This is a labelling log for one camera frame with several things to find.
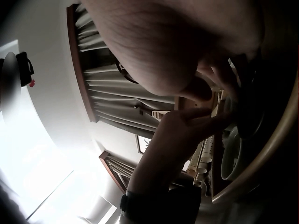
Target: red object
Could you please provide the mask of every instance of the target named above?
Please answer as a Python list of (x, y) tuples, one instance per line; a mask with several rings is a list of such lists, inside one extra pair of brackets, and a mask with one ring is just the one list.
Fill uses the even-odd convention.
[(33, 79), (30, 83), (29, 83), (29, 86), (30, 87), (33, 87), (35, 85), (35, 80)]

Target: framed picture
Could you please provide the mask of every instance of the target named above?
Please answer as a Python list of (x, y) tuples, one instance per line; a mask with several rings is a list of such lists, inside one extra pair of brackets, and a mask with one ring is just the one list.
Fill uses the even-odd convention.
[(139, 135), (136, 135), (136, 142), (137, 142), (137, 148), (138, 152), (143, 154), (145, 150), (147, 149), (151, 139), (141, 137)]

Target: gray curtain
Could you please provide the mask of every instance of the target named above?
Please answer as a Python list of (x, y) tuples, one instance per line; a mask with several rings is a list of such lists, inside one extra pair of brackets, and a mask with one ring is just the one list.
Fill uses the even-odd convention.
[[(79, 5), (76, 13), (80, 52), (107, 48), (85, 8)], [(128, 81), (117, 69), (115, 61), (86, 69), (84, 78), (98, 120), (136, 135), (151, 139), (159, 124), (151, 112), (174, 109), (174, 97), (156, 96)]]

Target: ceramic bowl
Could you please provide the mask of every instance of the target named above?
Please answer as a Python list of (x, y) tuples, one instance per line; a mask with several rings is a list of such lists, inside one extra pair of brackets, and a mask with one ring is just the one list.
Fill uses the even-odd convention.
[(234, 180), (245, 168), (242, 139), (235, 126), (229, 134), (221, 164), (221, 177), (224, 180)]

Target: man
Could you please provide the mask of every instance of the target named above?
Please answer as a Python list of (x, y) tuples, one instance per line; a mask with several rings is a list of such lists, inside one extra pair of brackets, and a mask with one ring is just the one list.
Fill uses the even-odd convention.
[[(198, 71), (237, 101), (239, 86), (228, 58), (242, 80), (263, 38), (262, 16), (252, 0), (82, 2), (130, 76), (157, 95), (209, 100), (211, 89), (195, 76)], [(180, 206), (175, 198), (186, 195), (184, 200), (188, 194), (170, 194), (168, 189), (199, 142), (231, 122), (229, 114), (204, 117), (209, 114), (194, 108), (163, 117), (123, 197), (122, 223), (194, 223), (194, 216), (174, 213)], [(148, 211), (142, 212), (142, 206)]]

